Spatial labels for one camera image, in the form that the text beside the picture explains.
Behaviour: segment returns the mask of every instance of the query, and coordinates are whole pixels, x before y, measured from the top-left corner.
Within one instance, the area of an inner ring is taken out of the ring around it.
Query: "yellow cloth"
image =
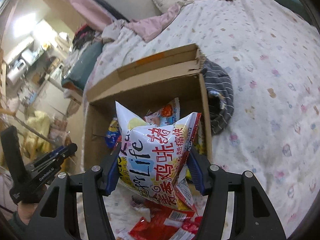
[[[35,111],[35,117],[29,117],[26,124],[45,137],[49,134],[50,118],[44,112]],[[42,153],[50,151],[50,143],[39,138],[31,131],[27,132],[24,147],[31,155],[34,154],[35,150],[40,150]]]

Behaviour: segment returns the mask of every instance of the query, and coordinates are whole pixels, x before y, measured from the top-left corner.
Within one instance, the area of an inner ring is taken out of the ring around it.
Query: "bag of snacks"
[[[112,149],[116,145],[119,136],[120,136],[120,130],[119,130],[118,119],[114,117],[109,125],[109,129],[104,138],[108,148]]]
[[[187,181],[189,147],[196,136],[200,113],[191,113],[172,125],[158,127],[116,102],[121,130],[118,157],[120,178],[137,194],[164,206],[196,212]]]
[[[117,240],[192,240],[198,232],[202,217],[193,211],[177,211],[146,200],[151,220],[141,217],[128,232],[120,231]]]
[[[180,119],[179,98],[171,100],[160,110],[156,111],[153,114],[147,114],[143,119],[146,122],[155,124],[157,126],[165,126],[177,122]]]

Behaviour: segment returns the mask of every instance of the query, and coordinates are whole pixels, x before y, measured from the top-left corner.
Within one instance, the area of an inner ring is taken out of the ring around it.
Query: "teal cloth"
[[[15,233],[22,239],[27,225],[21,221],[17,211],[13,213],[12,218],[8,222]]]
[[[307,11],[299,0],[275,0],[277,3],[292,10],[294,13],[300,15],[306,22],[312,24],[312,20]]]
[[[97,58],[102,52],[103,43],[95,42],[91,44],[80,56],[77,63],[72,68],[70,74],[61,81],[62,87],[69,88],[67,83],[72,83],[74,87],[84,90],[84,86],[91,74]]]

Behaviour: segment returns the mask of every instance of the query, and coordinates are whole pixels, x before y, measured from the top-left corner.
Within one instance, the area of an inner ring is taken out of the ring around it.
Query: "striped towel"
[[[233,89],[228,74],[206,59],[201,73],[208,92],[212,135],[221,133],[233,115]]]

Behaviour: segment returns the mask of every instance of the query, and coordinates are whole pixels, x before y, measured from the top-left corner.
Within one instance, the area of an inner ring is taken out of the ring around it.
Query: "red packaging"
[[[150,208],[151,222],[143,217],[129,232],[135,240],[169,240],[183,225],[184,220],[193,217],[193,211],[178,211],[169,207],[145,201],[145,206]]]
[[[201,219],[202,217],[196,217],[194,222],[186,219],[182,227],[169,240],[194,240],[199,230],[197,224],[201,223]]]

